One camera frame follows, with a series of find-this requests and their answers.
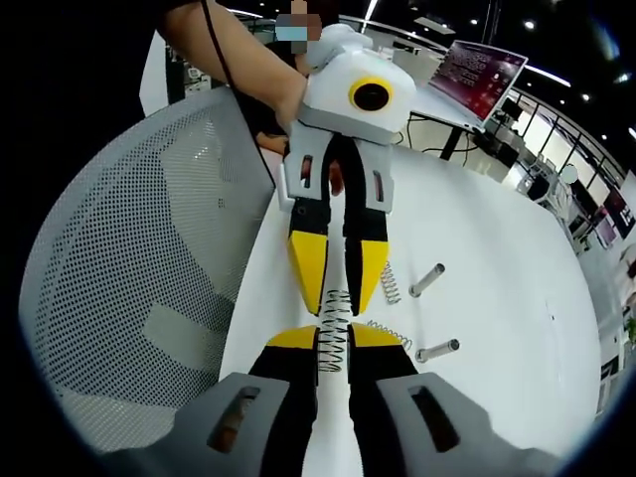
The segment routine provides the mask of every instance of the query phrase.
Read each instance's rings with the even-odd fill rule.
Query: yellow lens ring
[[[383,107],[376,109],[377,111],[382,110],[385,107],[387,107],[389,104],[391,104],[391,100],[394,96],[394,89],[386,79],[380,78],[380,77],[363,77],[358,79],[356,82],[354,82],[349,88],[349,102],[351,102],[354,105],[354,107],[364,112],[374,112],[373,110],[363,109],[356,104],[356,99],[355,99],[356,92],[362,86],[367,84],[376,84],[378,86],[381,86],[385,89],[385,91],[389,95],[389,100],[387,101],[387,103]]]

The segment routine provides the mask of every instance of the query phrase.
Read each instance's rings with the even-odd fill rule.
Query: gripper jaw
[[[300,122],[292,127],[290,146],[292,152],[283,166],[286,190],[293,200],[287,249],[301,295],[307,310],[318,315],[331,221],[329,166],[337,161],[345,184],[347,282],[357,316],[367,309],[389,256],[386,213],[393,201],[391,147]]]

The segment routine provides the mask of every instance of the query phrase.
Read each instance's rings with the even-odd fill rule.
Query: chair
[[[98,452],[156,441],[218,380],[273,192],[247,138],[227,88],[191,96],[107,145],[42,225],[20,324],[65,415]]]

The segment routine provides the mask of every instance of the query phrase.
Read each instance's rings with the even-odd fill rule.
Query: metal pin
[[[428,287],[433,281],[435,281],[437,277],[439,277],[439,275],[441,275],[445,270],[446,267],[441,263],[438,263],[429,273],[426,274],[426,276],[422,280],[420,280],[415,285],[410,286],[410,288],[408,289],[408,293],[410,293],[410,296],[412,296],[413,298],[418,298],[419,295],[421,295],[421,292],[424,291],[424,289]]]
[[[428,350],[422,348],[415,352],[415,359],[418,363],[426,363],[433,358],[453,353],[459,349],[459,340],[448,340],[446,343],[442,343],[434,348]]]

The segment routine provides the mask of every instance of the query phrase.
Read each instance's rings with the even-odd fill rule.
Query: gray gripper base
[[[333,137],[332,131],[309,127],[299,121],[290,126],[289,154],[285,158],[285,180],[290,198],[321,200],[322,164],[327,146]],[[355,139],[365,173],[368,209],[389,213],[393,207],[394,181],[391,177],[391,159],[393,147]],[[305,156],[311,156],[311,169],[308,187],[301,177]],[[377,183],[382,188],[382,196],[376,193]]]
[[[179,409],[162,439],[139,449],[106,454],[113,475],[152,477],[258,477],[269,432],[289,383],[232,373]],[[208,445],[237,398],[254,396],[229,453]]]
[[[534,448],[519,449],[502,439],[485,409],[436,374],[381,380],[378,388],[396,425],[409,477],[540,476],[550,475],[556,468],[554,456]],[[438,450],[435,445],[433,432],[444,429],[436,424],[439,413],[426,423],[413,398],[422,388],[440,404],[458,436],[451,448]],[[424,407],[431,412],[430,405]]]

